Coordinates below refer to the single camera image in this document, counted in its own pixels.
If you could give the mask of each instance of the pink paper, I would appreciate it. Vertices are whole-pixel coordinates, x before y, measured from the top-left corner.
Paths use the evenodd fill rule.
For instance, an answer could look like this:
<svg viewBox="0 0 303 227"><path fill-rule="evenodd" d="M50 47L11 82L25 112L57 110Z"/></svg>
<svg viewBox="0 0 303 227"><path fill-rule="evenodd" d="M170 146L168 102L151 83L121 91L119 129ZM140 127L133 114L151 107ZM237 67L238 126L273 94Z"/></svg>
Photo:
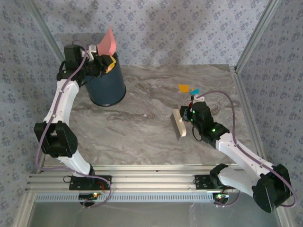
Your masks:
<svg viewBox="0 0 303 227"><path fill-rule="evenodd" d="M113 56L116 52L117 43L110 26L102 41L97 45L97 49L99 56L103 54Z"/></svg>

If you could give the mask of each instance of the dark blue bucket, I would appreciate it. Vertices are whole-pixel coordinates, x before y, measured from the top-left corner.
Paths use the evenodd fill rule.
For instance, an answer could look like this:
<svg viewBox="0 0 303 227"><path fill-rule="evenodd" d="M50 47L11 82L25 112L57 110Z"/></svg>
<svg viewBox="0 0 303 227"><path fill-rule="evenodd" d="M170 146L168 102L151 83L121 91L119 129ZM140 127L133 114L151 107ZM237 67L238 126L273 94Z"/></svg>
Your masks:
<svg viewBox="0 0 303 227"><path fill-rule="evenodd" d="M86 77L86 89L89 93L91 101L99 106L112 106L122 101L126 94L126 87L120 68L118 55L114 53L116 59L114 68L100 78Z"/></svg>

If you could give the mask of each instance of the gray marble tabletop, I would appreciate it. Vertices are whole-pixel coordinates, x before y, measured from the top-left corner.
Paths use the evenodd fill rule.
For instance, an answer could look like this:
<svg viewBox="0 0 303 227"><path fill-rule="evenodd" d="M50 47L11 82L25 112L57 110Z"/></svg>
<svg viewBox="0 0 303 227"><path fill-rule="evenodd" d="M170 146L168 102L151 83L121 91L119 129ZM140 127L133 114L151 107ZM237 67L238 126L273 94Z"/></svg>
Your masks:
<svg viewBox="0 0 303 227"><path fill-rule="evenodd" d="M250 137L228 65L122 66L127 88L124 99L111 107L93 104L84 87L76 96L70 128L78 138L78 150L93 165L162 165L233 163L225 154L187 136L177 141L169 119L172 109L190 103L190 94L178 84L200 92L222 90L235 105L236 136L247 147ZM226 97L209 94L205 101L214 120L232 129L232 109ZM45 165L56 165L46 157Z"/></svg>

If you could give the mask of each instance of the yellow object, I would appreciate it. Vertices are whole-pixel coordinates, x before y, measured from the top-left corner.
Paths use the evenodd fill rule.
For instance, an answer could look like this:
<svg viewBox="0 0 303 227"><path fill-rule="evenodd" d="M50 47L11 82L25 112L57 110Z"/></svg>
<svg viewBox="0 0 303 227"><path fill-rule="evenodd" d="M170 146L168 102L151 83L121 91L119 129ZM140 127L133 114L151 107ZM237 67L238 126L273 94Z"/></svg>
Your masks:
<svg viewBox="0 0 303 227"><path fill-rule="evenodd" d="M107 68L106 73L109 73L114 68L114 66L115 66L115 64L117 62L113 56L110 56L110 58L113 60L113 62Z"/></svg>
<svg viewBox="0 0 303 227"><path fill-rule="evenodd" d="M189 86L185 84L179 84L179 90L180 92L189 92Z"/></svg>

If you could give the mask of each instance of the patterned wallpaper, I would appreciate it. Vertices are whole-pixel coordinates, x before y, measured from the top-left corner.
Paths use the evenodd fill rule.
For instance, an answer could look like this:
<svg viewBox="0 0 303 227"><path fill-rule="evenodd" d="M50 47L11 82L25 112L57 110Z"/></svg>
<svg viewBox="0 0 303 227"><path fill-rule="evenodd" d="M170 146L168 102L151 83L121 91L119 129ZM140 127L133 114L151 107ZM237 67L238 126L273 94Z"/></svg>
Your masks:
<svg viewBox="0 0 303 227"><path fill-rule="evenodd" d="M230 64L268 0L37 0L58 45L100 42L111 25L121 64Z"/></svg>
<svg viewBox="0 0 303 227"><path fill-rule="evenodd" d="M35 169L34 124L50 107L58 63L24 5L0 6L0 227L8 227Z"/></svg>
<svg viewBox="0 0 303 227"><path fill-rule="evenodd" d="M289 170L299 198L292 211L303 226L302 1L281 1L241 77L265 152Z"/></svg>

